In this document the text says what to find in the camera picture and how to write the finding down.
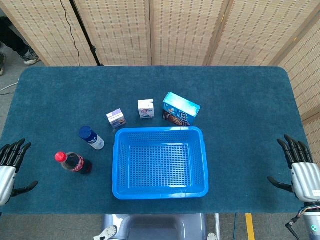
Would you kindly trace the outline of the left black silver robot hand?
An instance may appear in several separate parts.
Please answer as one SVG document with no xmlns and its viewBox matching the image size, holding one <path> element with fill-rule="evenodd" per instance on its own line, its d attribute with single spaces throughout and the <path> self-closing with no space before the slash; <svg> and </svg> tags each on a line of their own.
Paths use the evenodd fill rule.
<svg viewBox="0 0 320 240">
<path fill-rule="evenodd" d="M 16 176 L 24 161 L 27 150 L 32 143 L 25 143 L 25 139 L 20 139 L 12 144 L 6 144 L 0 149 L 0 206 L 7 204 L 11 198 L 32 191 L 38 181 L 32 182 L 30 185 L 15 188 Z"/>
</svg>

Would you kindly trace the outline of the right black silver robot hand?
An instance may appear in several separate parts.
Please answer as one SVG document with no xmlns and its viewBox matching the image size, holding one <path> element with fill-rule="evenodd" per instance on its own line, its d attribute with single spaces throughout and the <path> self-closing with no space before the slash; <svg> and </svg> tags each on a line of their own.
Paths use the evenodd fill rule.
<svg viewBox="0 0 320 240">
<path fill-rule="evenodd" d="M 268 176 L 268 181 L 276 188 L 295 194 L 296 198 L 306 205 L 320 204 L 320 167 L 314 163 L 311 151 L 301 141 L 284 135 L 285 141 L 278 139 L 288 168 L 291 173 L 291 184 L 276 181 Z"/>
</svg>

